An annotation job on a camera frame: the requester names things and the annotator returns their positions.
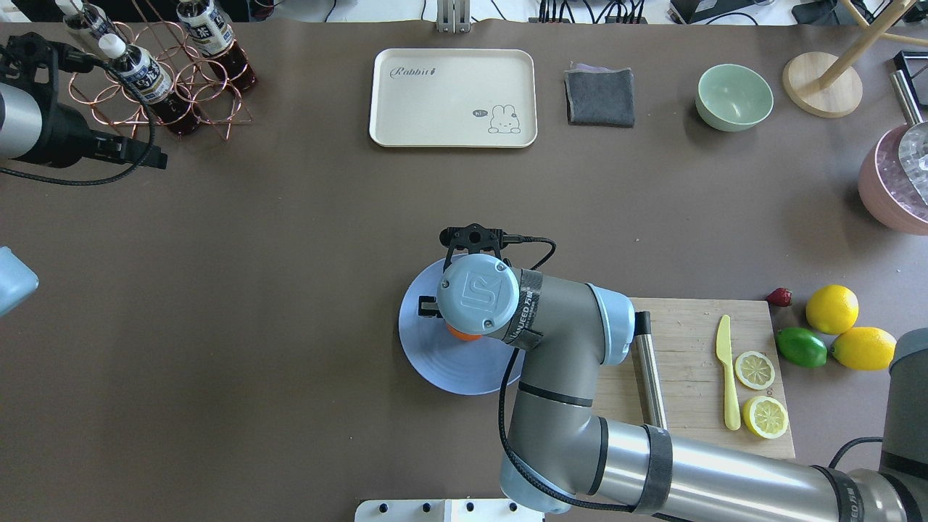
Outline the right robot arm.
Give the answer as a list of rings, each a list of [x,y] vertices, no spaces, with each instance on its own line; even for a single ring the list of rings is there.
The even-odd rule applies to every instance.
[[[803,466],[672,435],[650,314],[626,295],[487,254],[425,268],[399,313],[408,360],[440,389],[498,393],[500,488],[673,521],[924,521],[926,330],[892,358],[877,471]]]

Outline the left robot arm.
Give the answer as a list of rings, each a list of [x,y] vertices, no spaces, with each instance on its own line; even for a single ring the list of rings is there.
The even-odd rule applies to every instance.
[[[129,165],[127,175],[137,166],[165,169],[167,155],[158,146],[116,133],[90,129],[76,109],[57,102],[55,94],[29,92],[26,87],[2,83],[1,149],[3,160],[14,160],[66,168],[81,159]],[[47,178],[47,183],[80,185],[116,181],[120,175],[99,181],[61,181]],[[9,246],[1,248],[2,317],[25,301],[39,286],[36,272],[14,254]]]

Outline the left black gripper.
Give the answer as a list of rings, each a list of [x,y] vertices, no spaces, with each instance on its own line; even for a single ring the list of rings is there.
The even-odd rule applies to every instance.
[[[159,146],[92,130],[76,109],[55,101],[37,99],[37,104],[42,129],[33,146],[34,165],[64,168],[89,158],[119,165],[167,168],[168,155]]]

